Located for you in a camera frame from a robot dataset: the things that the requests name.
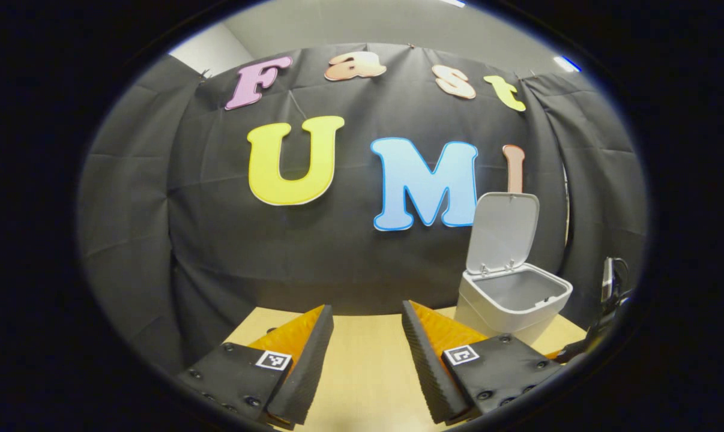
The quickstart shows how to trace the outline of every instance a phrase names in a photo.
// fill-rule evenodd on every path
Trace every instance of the ceiling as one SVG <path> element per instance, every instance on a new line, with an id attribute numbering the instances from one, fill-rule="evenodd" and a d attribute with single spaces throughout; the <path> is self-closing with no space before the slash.
<path id="1" fill-rule="evenodd" d="M 253 58 L 352 42 L 414 44 L 531 76 L 562 53 L 480 8 L 439 0 L 270 0 L 224 21 Z"/>

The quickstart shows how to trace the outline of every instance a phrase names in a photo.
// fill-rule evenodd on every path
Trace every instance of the letter m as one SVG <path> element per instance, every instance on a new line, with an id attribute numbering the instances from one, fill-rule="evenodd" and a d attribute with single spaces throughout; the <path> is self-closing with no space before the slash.
<path id="1" fill-rule="evenodd" d="M 477 189 L 474 159 L 477 148 L 466 142 L 449 142 L 432 172 L 408 139 L 374 140 L 370 149 L 384 167 L 384 210 L 373 220 L 378 230 L 406 230 L 414 218 L 406 211 L 405 194 L 411 198 L 424 225 L 431 226 L 446 194 L 450 195 L 442 224 L 464 227 L 474 222 Z"/>

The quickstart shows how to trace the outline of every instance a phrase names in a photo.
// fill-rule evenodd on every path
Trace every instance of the wooden table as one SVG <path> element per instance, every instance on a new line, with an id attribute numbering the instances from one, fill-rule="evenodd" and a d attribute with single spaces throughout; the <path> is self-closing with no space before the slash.
<path id="1" fill-rule="evenodd" d="M 438 309 L 453 317 L 455 307 Z M 301 314 L 256 307 L 225 342 L 247 345 Z M 334 331 L 305 425 L 296 431 L 388 432 L 446 430 L 423 399 L 402 317 L 333 317 Z M 585 331 L 557 316 L 532 347 L 546 355 L 584 339 Z"/>

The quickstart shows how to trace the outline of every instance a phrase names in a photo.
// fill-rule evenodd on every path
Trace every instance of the yellow letter u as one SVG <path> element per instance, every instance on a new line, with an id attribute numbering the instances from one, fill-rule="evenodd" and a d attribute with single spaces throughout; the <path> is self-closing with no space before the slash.
<path id="1" fill-rule="evenodd" d="M 335 171 L 335 131 L 343 126 L 335 115 L 309 118 L 303 128 L 312 134 L 309 172 L 300 180 L 285 180 L 279 172 L 282 139 L 290 133 L 287 123 L 260 126 L 247 134 L 250 150 L 250 191 L 271 205 L 299 205 L 324 194 Z"/>

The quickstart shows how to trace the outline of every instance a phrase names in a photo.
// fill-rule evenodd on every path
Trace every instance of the white trash can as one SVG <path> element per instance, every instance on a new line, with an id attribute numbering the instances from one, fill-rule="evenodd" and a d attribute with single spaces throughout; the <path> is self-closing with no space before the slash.
<path id="1" fill-rule="evenodd" d="M 573 285 L 525 263 L 539 208 L 532 194 L 480 197 L 455 320 L 488 337 L 511 333 L 532 344 L 562 310 Z"/>

